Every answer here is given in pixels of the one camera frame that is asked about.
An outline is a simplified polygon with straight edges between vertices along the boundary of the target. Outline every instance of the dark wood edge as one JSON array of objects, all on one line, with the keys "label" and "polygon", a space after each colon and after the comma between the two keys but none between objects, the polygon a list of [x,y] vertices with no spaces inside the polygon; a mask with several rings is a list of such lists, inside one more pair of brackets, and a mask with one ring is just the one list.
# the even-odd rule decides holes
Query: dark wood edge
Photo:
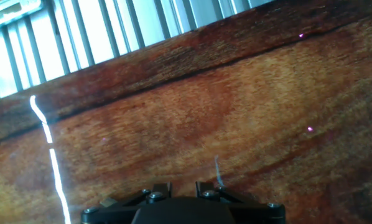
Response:
[{"label": "dark wood edge", "polygon": [[0,140],[372,14],[372,0],[279,0],[0,99]]}]

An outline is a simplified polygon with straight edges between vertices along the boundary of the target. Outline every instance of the wood grain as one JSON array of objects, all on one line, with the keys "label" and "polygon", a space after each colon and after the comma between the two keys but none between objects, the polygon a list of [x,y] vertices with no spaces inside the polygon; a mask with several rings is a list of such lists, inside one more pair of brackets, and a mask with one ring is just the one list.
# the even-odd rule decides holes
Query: wood grain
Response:
[{"label": "wood grain", "polygon": [[328,32],[372,14],[372,0],[279,0],[0,100],[0,140],[139,90]]},{"label": "wood grain", "polygon": [[50,128],[53,146],[42,128],[0,142],[0,223],[63,223],[51,147],[73,223],[155,182],[192,195],[216,155],[225,185],[288,223],[372,223],[372,16]]}]

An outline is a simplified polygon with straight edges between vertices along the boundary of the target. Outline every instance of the metal screw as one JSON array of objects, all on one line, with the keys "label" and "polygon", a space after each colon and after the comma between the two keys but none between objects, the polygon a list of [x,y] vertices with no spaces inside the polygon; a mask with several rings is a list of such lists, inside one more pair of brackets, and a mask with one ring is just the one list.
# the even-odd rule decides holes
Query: metal screw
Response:
[{"label": "metal screw", "polygon": [[279,204],[279,203],[268,203],[267,205],[268,205],[269,207],[271,207],[271,208],[278,208],[278,207],[281,206],[281,204]]},{"label": "metal screw", "polygon": [[149,195],[150,198],[156,199],[156,198],[161,198],[162,193],[161,192],[153,192]]},{"label": "metal screw", "polygon": [[142,193],[144,193],[144,194],[148,194],[148,193],[150,193],[150,190],[148,190],[148,189],[143,189],[143,190],[142,190]]},{"label": "metal screw", "polygon": [[84,213],[93,213],[93,212],[96,212],[97,210],[99,210],[99,208],[90,207],[90,208],[85,209]]},{"label": "metal screw", "polygon": [[212,197],[214,195],[215,195],[215,191],[213,191],[213,190],[207,190],[207,191],[204,191],[204,193],[203,193],[204,197]]}]

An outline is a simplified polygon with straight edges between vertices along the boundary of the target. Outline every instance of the black mechanical bracket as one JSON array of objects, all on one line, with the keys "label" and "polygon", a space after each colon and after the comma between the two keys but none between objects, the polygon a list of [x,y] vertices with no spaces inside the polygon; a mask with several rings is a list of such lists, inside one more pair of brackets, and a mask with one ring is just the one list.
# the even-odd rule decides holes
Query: black mechanical bracket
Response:
[{"label": "black mechanical bracket", "polygon": [[81,212],[83,224],[285,224],[286,209],[279,203],[262,204],[228,188],[214,188],[211,182],[196,182],[196,197],[172,197],[172,184],[154,184],[102,207]]}]

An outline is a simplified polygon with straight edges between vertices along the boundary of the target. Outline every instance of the screw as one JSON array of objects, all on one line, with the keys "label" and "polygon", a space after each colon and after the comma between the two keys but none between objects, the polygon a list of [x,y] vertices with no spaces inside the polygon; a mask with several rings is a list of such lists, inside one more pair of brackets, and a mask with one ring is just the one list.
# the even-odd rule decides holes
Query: screw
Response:
[{"label": "screw", "polygon": [[144,193],[144,194],[148,194],[148,193],[150,193],[150,190],[148,190],[148,189],[143,189],[143,190],[142,190],[142,193]]},{"label": "screw", "polygon": [[213,190],[207,190],[207,191],[204,191],[204,193],[203,193],[204,197],[212,197],[214,195],[215,195],[215,191],[213,191]]},{"label": "screw", "polygon": [[153,199],[157,199],[157,198],[161,198],[162,197],[162,193],[161,192],[153,192],[149,195],[150,198],[153,198]]},{"label": "screw", "polygon": [[93,213],[93,212],[96,212],[97,210],[99,210],[99,208],[90,207],[90,208],[85,209],[84,213]]},{"label": "screw", "polygon": [[269,207],[271,207],[271,208],[278,208],[278,207],[281,206],[281,204],[279,204],[279,203],[268,203],[267,205],[268,205]]}]

